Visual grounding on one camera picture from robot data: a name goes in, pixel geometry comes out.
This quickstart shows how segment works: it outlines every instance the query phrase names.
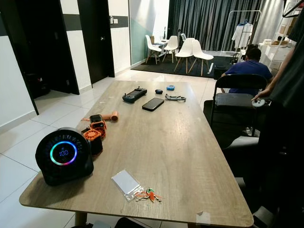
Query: wall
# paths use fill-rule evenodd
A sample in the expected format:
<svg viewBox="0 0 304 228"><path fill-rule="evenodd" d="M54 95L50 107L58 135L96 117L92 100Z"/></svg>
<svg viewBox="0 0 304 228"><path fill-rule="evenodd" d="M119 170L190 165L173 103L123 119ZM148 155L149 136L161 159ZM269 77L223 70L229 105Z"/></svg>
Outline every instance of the wall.
<svg viewBox="0 0 304 228"><path fill-rule="evenodd" d="M79 92L91 88L77 0L60 0Z"/></svg>
<svg viewBox="0 0 304 228"><path fill-rule="evenodd" d="M163 37L168 26L169 0L130 0L132 64L147 58L145 35L155 36L155 42Z"/></svg>
<svg viewBox="0 0 304 228"><path fill-rule="evenodd" d="M109 14L118 19L111 24L114 70L119 72L131 65L128 0L109 0Z"/></svg>
<svg viewBox="0 0 304 228"><path fill-rule="evenodd" d="M0 14L0 133L36 116Z"/></svg>

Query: white garment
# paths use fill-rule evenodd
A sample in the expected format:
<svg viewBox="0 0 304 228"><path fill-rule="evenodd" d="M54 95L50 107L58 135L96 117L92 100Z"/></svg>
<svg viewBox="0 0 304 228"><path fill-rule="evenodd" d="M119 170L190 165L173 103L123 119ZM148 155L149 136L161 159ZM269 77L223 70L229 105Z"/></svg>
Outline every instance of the white garment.
<svg viewBox="0 0 304 228"><path fill-rule="evenodd" d="M246 25L237 26L232 37L232 40L235 41L234 48L242 48L247 46L248 39L252 34L252 27L252 24L249 23Z"/></svg>

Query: black rug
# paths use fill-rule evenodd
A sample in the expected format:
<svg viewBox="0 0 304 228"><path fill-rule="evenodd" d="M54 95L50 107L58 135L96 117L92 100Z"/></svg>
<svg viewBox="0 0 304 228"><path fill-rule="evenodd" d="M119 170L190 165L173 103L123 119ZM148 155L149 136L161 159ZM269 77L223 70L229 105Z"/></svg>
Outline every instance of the black rug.
<svg viewBox="0 0 304 228"><path fill-rule="evenodd" d="M223 62L227 62L229 63L230 60L232 59L232 57L223 57L223 56L214 56L214 59L209 60L208 64L209 67L211 66L211 63L213 63L213 67L212 70L210 72L210 74L208 74L208 69L207 69L207 65L204 63L203 66L203 77L208 77L208 78L214 78L214 65L218 62L223 63ZM149 72L156 72L156 73L165 73L165 74L175 74L175 75L186 75L186 76L196 76L196 77L200 77L200 65L195 63L195 66L193 67L193 69L191 70L191 72L189 74L186 74L186 60L183 61L183 63L179 64L176 68L176 71L174 72L175 66L177 64L176 59L174 60L174 63L172 63L172 57L171 55L167 55L164 62L162 62L163 60L163 56L160 57L161 62L157 62L157 64L155 64L155 58L150 58L146 63L142 63L134 68L132 68L132 70L140 70L140 71L149 71ZM189 58L188 61L188 70L190 69L192 63L194 62L195 58L191 57Z"/></svg>

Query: white tile floor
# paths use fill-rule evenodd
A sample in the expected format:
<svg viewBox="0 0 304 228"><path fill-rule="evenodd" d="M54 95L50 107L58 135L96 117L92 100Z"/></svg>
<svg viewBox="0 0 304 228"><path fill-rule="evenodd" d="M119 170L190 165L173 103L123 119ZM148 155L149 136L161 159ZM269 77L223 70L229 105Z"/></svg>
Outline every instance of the white tile floor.
<svg viewBox="0 0 304 228"><path fill-rule="evenodd" d="M97 99L114 80L189 82L201 108L212 99L215 80L211 78L168 75L125 70L116 78L105 78L93 89L72 95L51 91L35 100L39 116L0 134L0 227L1 228L70 228L74 213L28 208L19 204L19 196L39 171L35 152L40 140L53 130L76 127ZM89 215L88 221L103 221L114 228L119 217ZM151 228L186 228L186 224L138 219Z"/></svg>

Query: wooden table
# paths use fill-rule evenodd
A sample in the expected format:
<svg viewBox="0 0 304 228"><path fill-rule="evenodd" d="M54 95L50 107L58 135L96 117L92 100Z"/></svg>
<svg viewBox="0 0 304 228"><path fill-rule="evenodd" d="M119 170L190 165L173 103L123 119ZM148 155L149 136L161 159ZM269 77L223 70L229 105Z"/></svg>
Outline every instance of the wooden table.
<svg viewBox="0 0 304 228"><path fill-rule="evenodd" d="M93 175L50 187L41 172L20 196L24 206L215 226L250 227L253 217L225 157L188 83L115 81L86 117L117 110L117 123L107 123L104 151L94 161ZM136 87L148 93L134 104L122 95ZM186 102L165 101L154 112L142 105L162 89ZM88 122L77 126L83 130ZM111 177L126 169L162 202L128 202Z"/></svg>

